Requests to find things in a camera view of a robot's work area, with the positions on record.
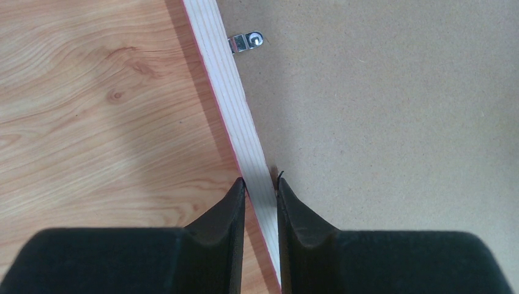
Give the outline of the pink picture frame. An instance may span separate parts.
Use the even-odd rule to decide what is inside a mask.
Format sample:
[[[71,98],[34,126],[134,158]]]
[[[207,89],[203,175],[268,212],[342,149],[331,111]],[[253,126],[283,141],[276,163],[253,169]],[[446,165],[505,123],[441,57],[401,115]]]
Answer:
[[[345,230],[478,236],[518,291],[517,1],[185,1],[243,172]]]

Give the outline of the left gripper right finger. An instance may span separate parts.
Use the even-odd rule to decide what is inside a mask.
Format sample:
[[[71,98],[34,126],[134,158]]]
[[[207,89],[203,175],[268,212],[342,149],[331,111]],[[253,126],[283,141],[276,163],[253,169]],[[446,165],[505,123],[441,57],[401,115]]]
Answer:
[[[277,178],[283,293],[511,293],[476,235],[340,230]]]

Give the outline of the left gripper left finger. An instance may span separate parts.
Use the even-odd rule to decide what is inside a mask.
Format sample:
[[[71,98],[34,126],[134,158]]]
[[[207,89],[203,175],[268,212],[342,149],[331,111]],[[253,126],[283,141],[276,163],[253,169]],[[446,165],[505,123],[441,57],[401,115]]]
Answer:
[[[245,182],[185,227],[49,228],[18,253],[2,293],[239,293]]]

